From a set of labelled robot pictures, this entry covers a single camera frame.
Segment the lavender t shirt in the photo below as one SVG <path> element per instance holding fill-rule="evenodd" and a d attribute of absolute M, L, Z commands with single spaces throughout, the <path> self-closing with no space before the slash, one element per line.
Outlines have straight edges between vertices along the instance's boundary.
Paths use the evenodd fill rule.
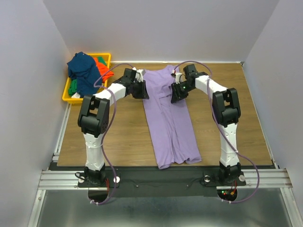
<path fill-rule="evenodd" d="M 143 77 L 149 95 L 143 106 L 159 169 L 202 160 L 185 100 L 171 103 L 173 69 L 147 70 Z"/>

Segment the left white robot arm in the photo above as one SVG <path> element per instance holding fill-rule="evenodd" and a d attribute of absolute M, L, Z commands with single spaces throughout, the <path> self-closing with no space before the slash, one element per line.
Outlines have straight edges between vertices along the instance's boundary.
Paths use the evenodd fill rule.
<path fill-rule="evenodd" d="M 109 111 L 119 99 L 132 95 L 135 99 L 149 99 L 144 69 L 126 68 L 121 78 L 94 95 L 84 96 L 78 117 L 86 145 L 86 164 L 83 175 L 76 174 L 79 183 L 100 187 L 107 182 L 102 152 L 104 136 L 111 125 Z"/>

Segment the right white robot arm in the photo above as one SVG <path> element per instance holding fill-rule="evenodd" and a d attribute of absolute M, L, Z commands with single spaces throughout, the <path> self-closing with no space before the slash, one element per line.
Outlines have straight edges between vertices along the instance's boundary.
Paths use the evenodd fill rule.
<path fill-rule="evenodd" d="M 221 157 L 219 161 L 218 180 L 229 184 L 241 175 L 238 158 L 236 131 L 241 116 L 238 92 L 234 88 L 226 88 L 211 79 L 205 72 L 198 72 L 194 64 L 183 68 L 183 73 L 175 67 L 171 76 L 171 103 L 185 99 L 189 91 L 199 89 L 208 95 L 213 120 L 220 133 Z"/>

